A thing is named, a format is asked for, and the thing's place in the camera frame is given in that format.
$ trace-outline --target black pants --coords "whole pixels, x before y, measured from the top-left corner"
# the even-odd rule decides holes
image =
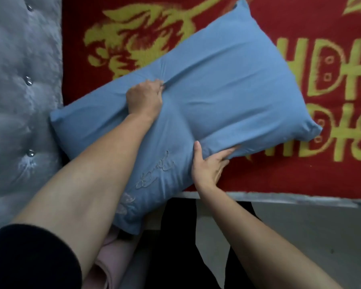
[[[255,216],[250,202],[239,204]],[[171,199],[167,202],[147,273],[146,289],[220,288],[195,245],[196,225],[196,200]],[[232,248],[226,262],[224,288],[255,288]]]

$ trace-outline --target person's right arm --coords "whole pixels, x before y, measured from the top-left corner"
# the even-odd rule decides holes
[[[203,160],[194,145],[193,180],[204,204],[259,289],[342,289],[320,267],[216,186],[225,157],[235,148]]]

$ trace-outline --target tufted upholstery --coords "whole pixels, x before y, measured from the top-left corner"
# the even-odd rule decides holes
[[[61,167],[61,0],[0,0],[0,227]]]

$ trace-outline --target black shirt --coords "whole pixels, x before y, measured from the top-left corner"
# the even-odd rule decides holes
[[[32,225],[0,229],[0,289],[80,289],[82,271],[72,250]]]

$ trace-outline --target red mat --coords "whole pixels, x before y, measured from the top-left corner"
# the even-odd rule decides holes
[[[63,0],[66,104],[145,66],[236,0]],[[248,0],[324,127],[224,171],[226,191],[361,199],[361,0]]]

